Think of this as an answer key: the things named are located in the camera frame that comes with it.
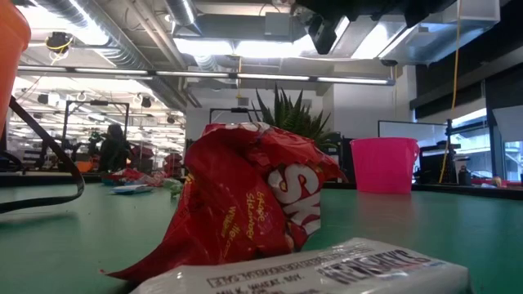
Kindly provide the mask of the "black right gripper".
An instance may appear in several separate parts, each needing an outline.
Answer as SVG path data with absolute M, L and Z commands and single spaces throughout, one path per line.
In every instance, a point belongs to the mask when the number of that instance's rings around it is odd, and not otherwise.
M 412 28 L 428 15 L 443 11 L 456 0 L 295 0 L 294 3 L 320 14 L 311 19 L 308 35 L 319 55 L 327 55 L 337 39 L 336 28 L 340 19 L 325 19 L 346 16 L 381 17 L 402 15 L 407 28 Z

